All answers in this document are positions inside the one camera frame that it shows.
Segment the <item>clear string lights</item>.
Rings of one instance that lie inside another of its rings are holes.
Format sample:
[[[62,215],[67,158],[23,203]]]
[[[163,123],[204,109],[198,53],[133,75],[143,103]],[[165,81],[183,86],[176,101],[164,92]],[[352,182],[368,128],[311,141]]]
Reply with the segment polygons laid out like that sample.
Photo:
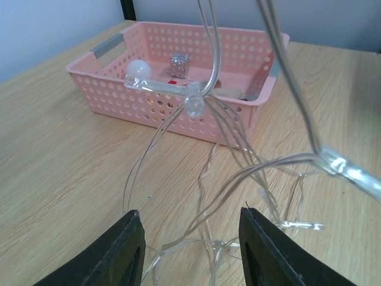
[[[218,24],[223,27],[264,29],[253,1],[213,1]],[[292,68],[305,92],[322,143],[339,151],[380,178],[380,1],[274,1],[280,24],[290,34]],[[138,20],[196,24],[196,1],[134,1]],[[281,77],[274,94],[260,113],[252,146],[262,158],[275,158],[310,150],[302,115],[297,111]],[[213,195],[238,170],[228,147],[220,147],[207,173],[207,191]],[[303,184],[304,202],[286,197],[292,175],[270,169],[268,182],[284,215],[321,219],[326,230],[315,234],[290,231],[291,237],[319,259],[358,285],[380,285],[380,204],[360,194],[354,186],[329,178],[320,171]],[[238,197],[227,202],[210,219],[215,235],[230,238],[236,232],[238,205],[250,199],[269,214],[257,193],[259,185],[243,182]],[[170,272],[158,265],[157,285],[206,285],[206,278],[185,270]],[[155,285],[152,273],[143,285]]]

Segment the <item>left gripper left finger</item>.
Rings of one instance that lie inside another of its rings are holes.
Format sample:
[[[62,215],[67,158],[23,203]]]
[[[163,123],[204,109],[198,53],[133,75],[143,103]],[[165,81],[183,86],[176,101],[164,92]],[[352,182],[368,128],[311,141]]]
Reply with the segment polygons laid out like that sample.
[[[131,210],[36,285],[141,285],[144,258],[145,230]]]

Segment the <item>pink plastic basket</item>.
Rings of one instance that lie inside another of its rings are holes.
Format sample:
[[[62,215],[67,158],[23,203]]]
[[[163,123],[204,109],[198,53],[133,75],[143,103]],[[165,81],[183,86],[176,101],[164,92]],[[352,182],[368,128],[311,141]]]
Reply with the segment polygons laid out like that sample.
[[[151,79],[175,91],[208,80],[213,64],[208,37],[218,34],[221,64],[205,114],[197,119],[182,112],[170,132],[234,148],[253,134],[259,110],[280,73],[266,33],[260,30],[138,22],[116,33],[67,66],[93,112],[158,127],[183,102],[159,88],[135,90],[124,79],[138,63]],[[220,108],[216,101],[225,106]]]

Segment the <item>silver gift box ornament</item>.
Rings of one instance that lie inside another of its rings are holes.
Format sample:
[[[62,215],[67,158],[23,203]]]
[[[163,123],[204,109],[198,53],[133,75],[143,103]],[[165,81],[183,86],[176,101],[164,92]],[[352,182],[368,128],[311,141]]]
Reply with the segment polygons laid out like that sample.
[[[170,57],[169,74],[185,79],[189,72],[189,55],[174,53]]]

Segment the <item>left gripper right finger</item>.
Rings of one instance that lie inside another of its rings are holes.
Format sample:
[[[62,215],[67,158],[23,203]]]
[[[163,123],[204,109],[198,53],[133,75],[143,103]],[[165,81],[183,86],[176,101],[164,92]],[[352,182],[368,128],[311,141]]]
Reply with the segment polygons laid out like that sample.
[[[239,244],[246,285],[353,285],[306,252],[255,208],[241,208]]]

